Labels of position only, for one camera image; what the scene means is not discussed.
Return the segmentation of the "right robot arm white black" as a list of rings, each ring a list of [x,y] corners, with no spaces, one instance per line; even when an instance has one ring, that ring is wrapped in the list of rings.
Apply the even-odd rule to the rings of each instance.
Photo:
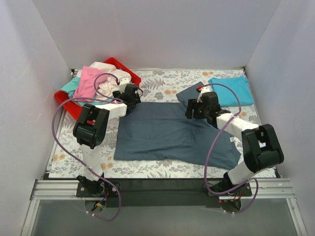
[[[213,186],[213,195],[234,195],[256,174],[283,163],[284,154],[272,125],[247,122],[228,110],[223,110],[215,92],[201,92],[197,99],[188,100],[188,119],[205,119],[220,133],[226,131],[242,143],[243,161],[226,172]]]

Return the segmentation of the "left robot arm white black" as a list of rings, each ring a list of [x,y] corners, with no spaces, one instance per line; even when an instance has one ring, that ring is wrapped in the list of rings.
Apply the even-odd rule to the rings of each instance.
[[[104,193],[105,184],[100,180],[103,170],[100,163],[100,145],[105,138],[108,121],[129,115],[141,102],[140,89],[128,84],[124,91],[114,91],[114,101],[103,105],[85,104],[74,126],[73,135],[82,151],[83,162],[86,164],[84,173],[77,177],[85,190],[98,197]]]

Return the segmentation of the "dark blue t-shirt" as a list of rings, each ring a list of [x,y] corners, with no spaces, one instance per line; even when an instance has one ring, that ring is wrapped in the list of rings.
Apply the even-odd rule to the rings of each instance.
[[[120,118],[115,160],[180,160],[227,170],[237,166],[240,152],[233,136],[206,120],[187,119],[188,100],[198,97],[199,82],[176,95],[178,102],[141,102]]]

